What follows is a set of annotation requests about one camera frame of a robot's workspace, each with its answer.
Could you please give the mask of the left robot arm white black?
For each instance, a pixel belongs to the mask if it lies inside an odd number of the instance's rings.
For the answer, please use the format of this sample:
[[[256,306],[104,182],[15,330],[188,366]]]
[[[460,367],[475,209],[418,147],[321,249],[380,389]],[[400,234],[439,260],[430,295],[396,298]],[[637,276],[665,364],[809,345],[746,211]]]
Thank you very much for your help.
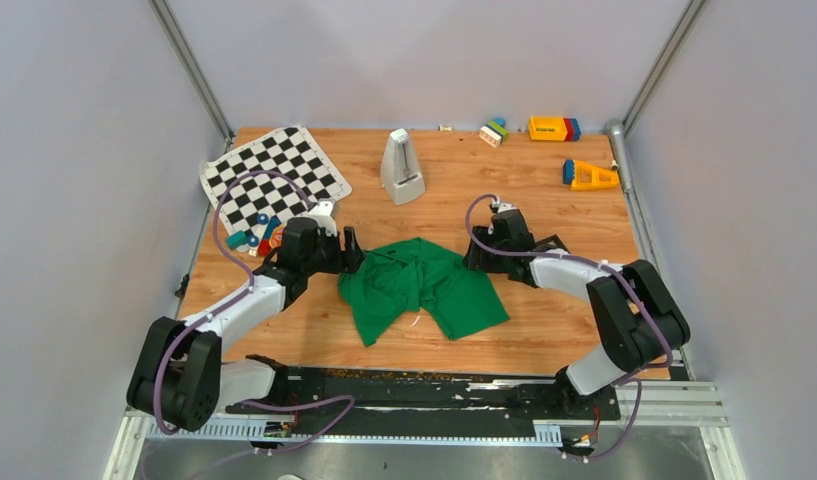
[[[226,363],[224,352],[255,326],[288,309],[318,273],[355,273],[365,253],[353,227],[341,232],[323,216],[285,225],[281,245],[250,278],[219,303],[177,320],[162,316],[148,328],[129,386],[129,407],[153,414],[175,431],[196,431],[216,412],[253,400],[282,411],[290,386],[277,365],[254,356]]]

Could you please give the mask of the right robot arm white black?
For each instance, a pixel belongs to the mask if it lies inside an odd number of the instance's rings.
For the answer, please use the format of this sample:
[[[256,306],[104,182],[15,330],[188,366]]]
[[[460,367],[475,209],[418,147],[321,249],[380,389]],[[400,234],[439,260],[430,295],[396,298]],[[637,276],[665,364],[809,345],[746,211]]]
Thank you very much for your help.
[[[555,376],[555,403],[568,417],[585,414],[617,381],[669,364],[691,338],[684,314],[647,260],[616,264],[575,255],[557,235],[536,239],[521,211],[508,206],[493,208],[489,225],[469,225],[467,232],[466,268],[589,303],[599,343]]]

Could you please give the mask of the green garment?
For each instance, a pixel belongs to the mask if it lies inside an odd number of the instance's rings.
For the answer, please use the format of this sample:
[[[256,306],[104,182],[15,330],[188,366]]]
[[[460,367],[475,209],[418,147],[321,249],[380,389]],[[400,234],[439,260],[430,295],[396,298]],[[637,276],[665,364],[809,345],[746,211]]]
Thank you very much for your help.
[[[510,319],[486,273],[420,237],[368,250],[357,272],[339,276],[338,291],[366,347],[406,312],[426,311],[449,340]]]

